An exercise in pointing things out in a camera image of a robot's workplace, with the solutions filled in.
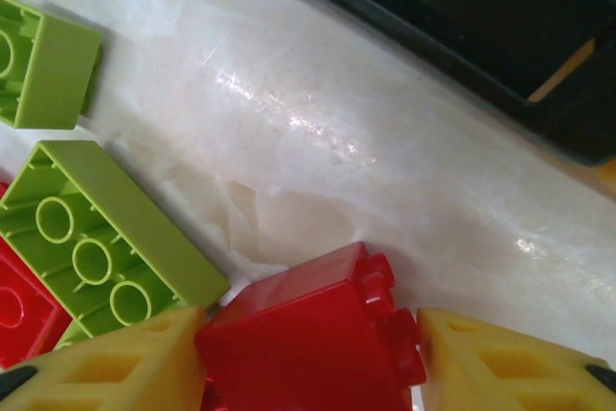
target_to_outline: marble surface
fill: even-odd
[[[246,281],[364,240],[400,304],[616,363],[616,202],[429,64],[322,0],[28,0],[105,35],[73,132]]]

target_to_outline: yellow object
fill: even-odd
[[[197,411],[205,367],[194,335],[197,307],[171,310],[21,363],[38,373],[0,402],[1,411]]]
[[[418,323],[425,411],[614,411],[616,394],[566,347],[437,309]]]
[[[609,188],[616,191],[616,160],[597,168],[599,179]]]

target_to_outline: toy building block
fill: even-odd
[[[0,410],[198,411],[206,373],[193,338],[204,323],[187,307],[33,358],[15,370],[36,374]]]
[[[418,324],[426,411],[616,409],[603,360],[444,310],[421,309]]]
[[[228,411],[211,379],[206,380],[200,411]]]
[[[409,410],[424,368],[393,286],[357,243],[245,288],[195,338],[214,409]]]
[[[70,315],[0,239],[0,367],[54,348]]]
[[[616,159],[597,168],[599,179],[616,192]]]
[[[96,31],[0,0],[0,120],[15,128],[73,128],[100,42]]]
[[[73,321],[68,325],[68,328],[54,347],[54,350],[59,350],[60,348],[70,347],[73,344],[78,344],[80,342],[86,341],[89,339],[88,334],[84,332],[82,327],[79,325],[77,321]]]
[[[0,234],[89,336],[228,283],[94,141],[41,141],[0,200]]]
[[[34,366],[22,366],[9,372],[0,373],[0,401],[25,384],[36,373],[37,369]]]

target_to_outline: black tray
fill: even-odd
[[[537,141],[588,166],[616,157],[616,0],[332,1]]]

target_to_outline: green building block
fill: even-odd
[[[17,0],[0,0],[0,120],[72,129],[99,60],[96,31]]]
[[[229,289],[94,141],[40,141],[0,200],[0,235],[89,337]]]
[[[77,321],[73,320],[54,347],[54,350],[70,347],[87,339],[89,339],[88,334],[84,332]]]

